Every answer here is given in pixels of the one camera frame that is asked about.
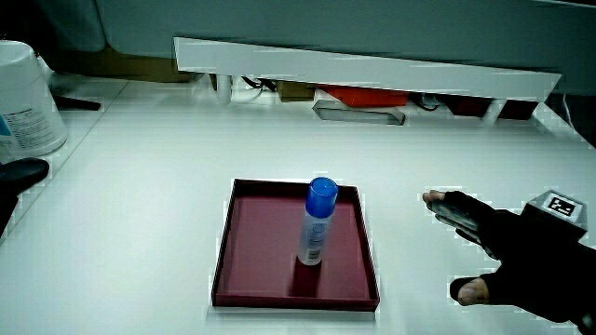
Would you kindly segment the person's right hand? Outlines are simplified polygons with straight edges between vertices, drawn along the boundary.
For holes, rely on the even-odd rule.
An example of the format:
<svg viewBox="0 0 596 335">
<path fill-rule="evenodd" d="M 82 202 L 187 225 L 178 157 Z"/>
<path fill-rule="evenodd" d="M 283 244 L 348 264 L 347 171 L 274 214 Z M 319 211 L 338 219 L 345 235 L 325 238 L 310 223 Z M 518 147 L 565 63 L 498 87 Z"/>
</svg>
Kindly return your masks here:
<svg viewBox="0 0 596 335">
<path fill-rule="evenodd" d="M 520 214 L 495 209 L 460 191 L 423 195 L 436 219 L 499 261 L 492 273 L 455 279 L 450 296 L 462 306 L 512 305 L 554 323 L 595 331 L 595 250 L 581 244 L 585 204 L 547 191 Z"/>
</svg>

